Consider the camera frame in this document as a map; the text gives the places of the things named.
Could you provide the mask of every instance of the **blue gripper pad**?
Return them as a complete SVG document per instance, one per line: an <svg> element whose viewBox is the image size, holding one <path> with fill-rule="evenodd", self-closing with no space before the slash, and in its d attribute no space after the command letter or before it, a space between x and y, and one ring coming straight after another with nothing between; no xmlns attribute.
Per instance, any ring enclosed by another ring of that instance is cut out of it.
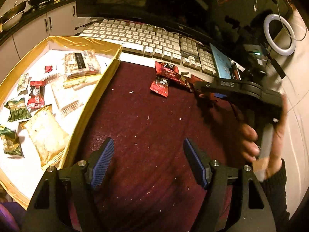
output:
<svg viewBox="0 0 309 232"><path fill-rule="evenodd" d="M186 138L183 141L183 151L189 162L190 168L197 184L201 185L204 189L206 189L208 186L208 182L206 180L206 169L203 165L203 162L201 161L200 156L197 154L199 152L199 149L192 141Z"/></svg>
<svg viewBox="0 0 309 232"><path fill-rule="evenodd" d="M107 168L109 167L114 155L114 140L112 138L107 138L105 141L107 142L104 142L99 150L101 151L103 149L103 151L92 168L92 179L90 182L92 189L95 189L97 186L101 185Z"/></svg>

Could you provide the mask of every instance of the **white tube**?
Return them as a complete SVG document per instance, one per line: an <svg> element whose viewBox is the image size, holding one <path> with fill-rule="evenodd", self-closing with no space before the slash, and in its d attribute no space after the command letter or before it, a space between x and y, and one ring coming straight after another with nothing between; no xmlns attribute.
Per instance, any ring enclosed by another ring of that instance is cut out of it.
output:
<svg viewBox="0 0 309 232"><path fill-rule="evenodd" d="M279 15L270 14L264 20L264 33L265 33L265 36L266 36L266 39L267 39L269 45L272 47L272 49L275 52L277 52L280 55L288 56L288 55L293 54L293 52L295 51L295 48L296 48L296 41L293 39L293 38L295 38L295 34L294 34L294 31L293 31L291 25L288 23L288 21L286 21L283 17L281 17L282 23L288 28L290 35L293 37L293 38L291 38L291 46L288 49L282 49L275 44L275 42L273 41L273 39L271 38L270 33L269 33L269 24L273 20L280 21Z"/></svg>

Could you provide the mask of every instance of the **black sleeve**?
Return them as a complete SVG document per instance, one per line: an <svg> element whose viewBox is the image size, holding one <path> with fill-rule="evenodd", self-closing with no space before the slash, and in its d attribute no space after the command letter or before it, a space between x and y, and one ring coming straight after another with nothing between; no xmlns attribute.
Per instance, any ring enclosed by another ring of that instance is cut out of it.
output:
<svg viewBox="0 0 309 232"><path fill-rule="evenodd" d="M282 159L280 170L261 183L275 219L277 232L283 232L289 221L289 213L286 211L285 184L285 162Z"/></svg>

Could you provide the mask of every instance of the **green snack package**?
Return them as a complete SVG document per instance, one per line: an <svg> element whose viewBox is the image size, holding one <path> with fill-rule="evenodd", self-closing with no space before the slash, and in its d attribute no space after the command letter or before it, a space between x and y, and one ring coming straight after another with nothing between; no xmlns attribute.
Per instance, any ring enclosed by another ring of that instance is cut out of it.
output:
<svg viewBox="0 0 309 232"><path fill-rule="evenodd" d="M9 100L5 104L7 109L9 109L10 116L7 120L7 122L13 122L20 119L28 119L31 118L31 114L26 108L25 99L21 98L20 100Z"/></svg>
<svg viewBox="0 0 309 232"><path fill-rule="evenodd" d="M23 151L21 150L19 138L15 131L12 131L3 125L0 125L0 137L3 142L3 151L5 154L12 157L24 157Z"/></svg>

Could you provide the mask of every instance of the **keyboard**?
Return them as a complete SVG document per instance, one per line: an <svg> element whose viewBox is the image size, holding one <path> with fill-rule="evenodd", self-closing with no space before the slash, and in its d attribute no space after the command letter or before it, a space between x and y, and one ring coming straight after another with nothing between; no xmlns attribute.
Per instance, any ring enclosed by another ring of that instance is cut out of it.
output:
<svg viewBox="0 0 309 232"><path fill-rule="evenodd" d="M176 64L183 68L180 71L208 81L218 74L209 46L156 26L104 19L93 22L79 36L121 44L123 52Z"/></svg>

